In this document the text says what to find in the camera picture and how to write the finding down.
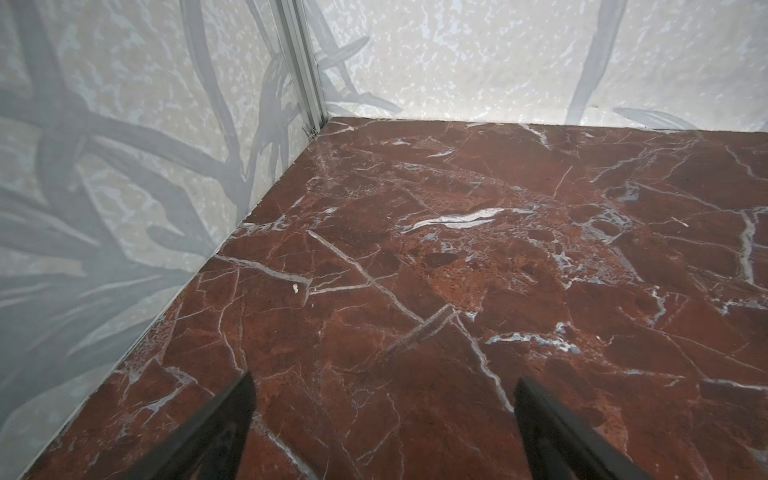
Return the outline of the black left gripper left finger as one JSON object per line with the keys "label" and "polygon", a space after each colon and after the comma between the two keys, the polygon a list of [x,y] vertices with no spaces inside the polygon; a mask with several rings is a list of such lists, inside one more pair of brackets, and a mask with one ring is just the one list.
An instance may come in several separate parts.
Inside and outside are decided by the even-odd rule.
{"label": "black left gripper left finger", "polygon": [[256,406],[246,372],[127,470],[129,479],[234,479]]}

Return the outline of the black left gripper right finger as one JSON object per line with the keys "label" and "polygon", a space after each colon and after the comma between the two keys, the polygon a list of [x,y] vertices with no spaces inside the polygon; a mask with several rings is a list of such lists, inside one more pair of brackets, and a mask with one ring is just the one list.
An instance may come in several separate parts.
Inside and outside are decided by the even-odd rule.
{"label": "black left gripper right finger", "polygon": [[516,384],[515,415],[534,479],[648,479],[535,379]]}

